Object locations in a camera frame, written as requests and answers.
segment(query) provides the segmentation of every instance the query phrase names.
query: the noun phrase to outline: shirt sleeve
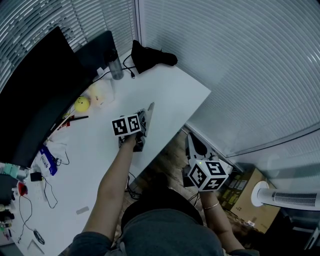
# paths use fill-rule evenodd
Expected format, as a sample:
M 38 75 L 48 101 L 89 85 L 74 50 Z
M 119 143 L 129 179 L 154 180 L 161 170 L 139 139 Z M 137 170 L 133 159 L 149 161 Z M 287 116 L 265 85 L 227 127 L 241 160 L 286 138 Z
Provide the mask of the shirt sleeve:
M 257 250 L 239 249 L 233 250 L 229 253 L 232 256 L 259 256 L 260 253 Z
M 68 256 L 104 256 L 112 242 L 105 235 L 96 232 L 83 232 L 75 236 Z

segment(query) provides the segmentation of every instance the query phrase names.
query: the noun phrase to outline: bracelet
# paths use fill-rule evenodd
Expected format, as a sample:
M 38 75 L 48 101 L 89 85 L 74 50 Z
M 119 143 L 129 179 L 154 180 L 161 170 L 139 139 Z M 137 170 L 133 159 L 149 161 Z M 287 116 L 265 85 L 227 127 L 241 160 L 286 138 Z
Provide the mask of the bracelet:
M 210 206 L 210 207 L 203 208 L 203 209 L 204 209 L 204 210 L 209 210 L 209 209 L 211 209 L 211 208 L 216 207 L 218 204 L 219 204 L 219 202 L 217 202 L 216 204 L 214 204 L 214 205 L 212 205 L 212 206 Z

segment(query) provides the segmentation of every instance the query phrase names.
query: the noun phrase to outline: dark gray shirt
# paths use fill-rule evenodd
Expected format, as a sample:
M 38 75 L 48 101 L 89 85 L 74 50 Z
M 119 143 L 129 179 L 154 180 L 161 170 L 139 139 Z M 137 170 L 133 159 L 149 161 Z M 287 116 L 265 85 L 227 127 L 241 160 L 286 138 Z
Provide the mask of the dark gray shirt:
M 217 235 L 185 213 L 173 209 L 147 211 L 130 220 L 118 241 L 116 255 L 128 256 L 223 256 Z M 112 242 L 95 232 L 78 234 L 69 256 L 104 256 Z M 258 256 L 256 250 L 237 250 L 239 256 Z

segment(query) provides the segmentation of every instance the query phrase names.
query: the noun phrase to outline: person's right arm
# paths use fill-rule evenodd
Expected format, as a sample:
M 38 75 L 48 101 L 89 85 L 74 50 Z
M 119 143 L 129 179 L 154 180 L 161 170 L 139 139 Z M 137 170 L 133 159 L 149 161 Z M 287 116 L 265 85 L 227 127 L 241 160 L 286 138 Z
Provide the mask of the person's right arm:
M 245 249 L 232 232 L 232 227 L 228 220 L 228 217 L 219 204 L 219 201 L 214 192 L 200 192 L 200 198 L 206 224 L 208 228 L 214 231 L 214 233 L 218 236 L 222 244 L 222 248 L 224 248 L 227 253 L 235 250 Z

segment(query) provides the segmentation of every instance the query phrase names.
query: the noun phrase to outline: white tower fan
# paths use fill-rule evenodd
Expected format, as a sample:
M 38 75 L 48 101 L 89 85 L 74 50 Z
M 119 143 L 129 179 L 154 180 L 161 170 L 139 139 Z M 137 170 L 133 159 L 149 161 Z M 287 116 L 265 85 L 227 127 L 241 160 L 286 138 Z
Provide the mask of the white tower fan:
M 251 194 L 252 204 L 263 204 L 284 208 L 320 211 L 320 190 L 283 190 L 271 189 L 265 181 L 258 182 Z

